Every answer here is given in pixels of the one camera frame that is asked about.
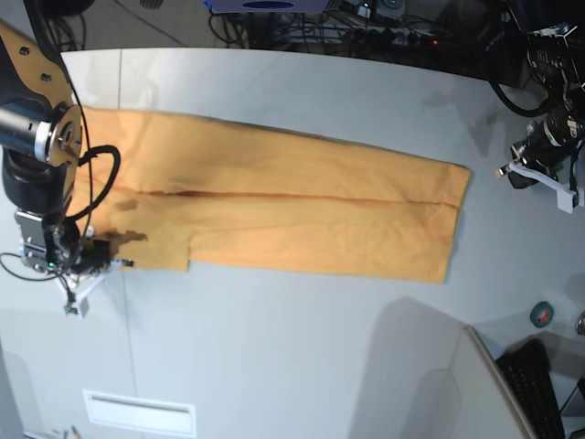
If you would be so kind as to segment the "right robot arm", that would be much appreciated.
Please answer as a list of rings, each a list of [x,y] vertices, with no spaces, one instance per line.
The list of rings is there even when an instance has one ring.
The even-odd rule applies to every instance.
[[[85,275],[112,267],[111,245],[89,237],[77,222],[89,219],[111,190],[121,165],[112,145],[91,147],[82,109],[72,99],[66,70],[31,39],[1,26],[1,177],[16,206],[24,265],[39,273]],[[98,155],[112,157],[99,195],[68,213],[76,172]]]

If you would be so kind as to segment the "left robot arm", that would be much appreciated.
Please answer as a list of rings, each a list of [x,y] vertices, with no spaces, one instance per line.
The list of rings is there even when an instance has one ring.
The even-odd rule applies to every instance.
[[[505,1],[506,12],[524,43],[528,72],[547,98],[524,109],[488,82],[512,112],[532,119],[525,139],[510,147],[511,163],[554,183],[569,161],[569,190],[578,189],[577,162],[584,150],[584,3]]]

